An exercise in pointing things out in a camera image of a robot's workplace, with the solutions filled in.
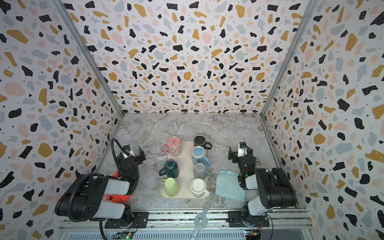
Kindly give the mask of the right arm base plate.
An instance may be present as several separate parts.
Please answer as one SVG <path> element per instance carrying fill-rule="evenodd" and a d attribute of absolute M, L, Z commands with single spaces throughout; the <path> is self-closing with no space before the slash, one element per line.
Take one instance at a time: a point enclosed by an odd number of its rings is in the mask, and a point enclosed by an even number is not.
<path fill-rule="evenodd" d="M 244 211 L 229 211 L 226 222 L 229 223 L 230 228 L 242 227 L 269 227 L 270 223 L 268 217 L 265 216 L 251 216 Z"/>

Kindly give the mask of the black mug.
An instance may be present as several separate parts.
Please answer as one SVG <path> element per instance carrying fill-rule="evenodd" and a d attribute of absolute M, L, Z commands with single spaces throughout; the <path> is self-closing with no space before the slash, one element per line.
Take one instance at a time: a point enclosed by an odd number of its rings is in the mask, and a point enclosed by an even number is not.
<path fill-rule="evenodd" d="M 203 147 L 206 150 L 211 150 L 213 145 L 209 142 L 207 142 L 206 138 L 204 136 L 198 135 L 194 138 L 194 146 Z"/>

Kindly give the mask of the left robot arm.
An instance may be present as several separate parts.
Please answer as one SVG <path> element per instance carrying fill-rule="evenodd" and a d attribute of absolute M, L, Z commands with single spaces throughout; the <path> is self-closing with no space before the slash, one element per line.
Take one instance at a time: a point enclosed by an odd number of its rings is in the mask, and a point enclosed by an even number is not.
<path fill-rule="evenodd" d="M 58 200 L 55 214 L 72 222 L 107 221 L 109 228 L 138 227 L 139 221 L 124 198 L 135 191 L 140 178 L 139 165 L 145 159 L 142 149 L 135 155 L 130 146 L 123 146 L 116 156 L 118 175 L 79 175 Z"/>

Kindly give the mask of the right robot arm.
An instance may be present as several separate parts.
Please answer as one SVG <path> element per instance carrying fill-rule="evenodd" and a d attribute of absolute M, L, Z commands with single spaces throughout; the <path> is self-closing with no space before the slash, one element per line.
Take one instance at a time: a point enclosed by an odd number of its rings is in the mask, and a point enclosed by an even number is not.
<path fill-rule="evenodd" d="M 237 151 L 229 149 L 228 159 L 238 164 L 238 184 L 244 191 L 256 190 L 258 196 L 246 201 L 241 211 L 228 212 L 231 228 L 269 227 L 267 214 L 297 204 L 296 193 L 282 168 L 257 168 L 261 162 L 246 142 L 239 142 Z"/>

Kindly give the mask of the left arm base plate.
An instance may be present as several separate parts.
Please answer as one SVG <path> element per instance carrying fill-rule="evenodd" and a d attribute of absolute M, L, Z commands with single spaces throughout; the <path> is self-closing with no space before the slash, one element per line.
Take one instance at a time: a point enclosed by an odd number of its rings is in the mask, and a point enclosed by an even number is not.
<path fill-rule="evenodd" d="M 121 219 L 107 220 L 106 229 L 145 229 L 149 219 L 149 212 L 132 212 L 123 215 Z"/>

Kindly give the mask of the light blue mug yellow inside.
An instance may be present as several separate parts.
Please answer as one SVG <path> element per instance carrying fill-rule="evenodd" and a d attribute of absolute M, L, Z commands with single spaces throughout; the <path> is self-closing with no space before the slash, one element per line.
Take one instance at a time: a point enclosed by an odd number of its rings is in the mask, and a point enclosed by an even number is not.
<path fill-rule="evenodd" d="M 202 163 L 205 166 L 209 167 L 211 165 L 210 159 L 206 156 L 206 149 L 201 146 L 195 146 L 192 150 L 192 158 L 194 165 Z"/>

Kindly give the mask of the pink mug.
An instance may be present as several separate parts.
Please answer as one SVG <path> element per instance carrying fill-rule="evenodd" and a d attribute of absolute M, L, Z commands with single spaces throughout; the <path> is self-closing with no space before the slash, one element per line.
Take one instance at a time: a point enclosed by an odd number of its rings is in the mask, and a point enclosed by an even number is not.
<path fill-rule="evenodd" d="M 182 141 L 179 137 L 171 137 L 167 143 L 162 146 L 161 150 L 172 157 L 178 157 L 182 154 Z"/>

